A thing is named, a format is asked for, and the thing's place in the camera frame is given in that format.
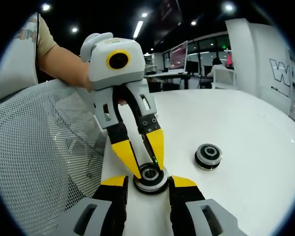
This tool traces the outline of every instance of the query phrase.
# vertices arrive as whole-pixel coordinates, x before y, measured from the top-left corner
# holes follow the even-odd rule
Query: white t-shirt sleeve
[[[210,73],[207,74],[208,77],[213,77],[213,69],[216,65],[212,66]]]

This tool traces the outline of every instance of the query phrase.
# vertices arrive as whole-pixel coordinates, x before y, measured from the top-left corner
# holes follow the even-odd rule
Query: person
[[[213,77],[213,71],[214,71],[214,69],[215,68],[226,68],[223,64],[222,64],[222,62],[221,62],[221,60],[219,59],[219,58],[214,58],[213,59],[213,62],[212,62],[212,65],[213,65],[213,67],[212,67],[212,69],[211,69],[211,71],[210,71],[210,73],[208,73],[208,77]]]
[[[15,34],[1,58],[0,100],[38,84],[35,64],[53,78],[92,90],[89,63],[59,46],[38,13],[31,15]]]

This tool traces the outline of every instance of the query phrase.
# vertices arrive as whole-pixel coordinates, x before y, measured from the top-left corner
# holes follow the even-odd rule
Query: yellow ring around lens
[[[115,51],[113,51],[113,52],[111,52],[109,55],[108,55],[108,57],[106,58],[106,65],[108,66],[108,68],[110,68],[110,69],[112,69],[112,70],[120,70],[120,69],[114,69],[114,68],[112,68],[110,65],[109,65],[109,60],[110,60],[110,58],[112,58],[112,56],[113,55],[116,55],[117,53],[123,53],[123,54],[125,54],[127,57],[128,57],[128,62],[127,62],[127,64],[123,67],[123,68],[125,68],[127,65],[128,65],[128,63],[130,62],[130,54],[126,51],[126,50],[115,50]]]

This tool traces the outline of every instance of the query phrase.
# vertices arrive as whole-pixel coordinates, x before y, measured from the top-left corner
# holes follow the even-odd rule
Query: metal bearing
[[[158,171],[153,163],[145,163],[140,166],[140,171],[141,179],[133,176],[133,183],[138,191],[147,195],[156,195],[166,189],[169,176],[165,168]]]
[[[203,144],[195,153],[195,160],[200,168],[212,171],[222,160],[222,151],[213,144]]]

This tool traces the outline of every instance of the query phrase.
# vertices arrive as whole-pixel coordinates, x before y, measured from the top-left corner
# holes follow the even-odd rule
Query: camera lens
[[[109,66],[113,69],[122,69],[128,64],[129,58],[124,53],[116,53],[109,59]]]

